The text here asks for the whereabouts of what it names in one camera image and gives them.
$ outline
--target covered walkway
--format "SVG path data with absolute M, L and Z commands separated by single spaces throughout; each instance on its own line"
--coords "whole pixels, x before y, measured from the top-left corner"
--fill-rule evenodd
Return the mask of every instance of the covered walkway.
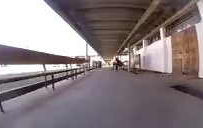
M 203 128 L 203 100 L 168 75 L 97 69 L 5 101 L 0 128 Z

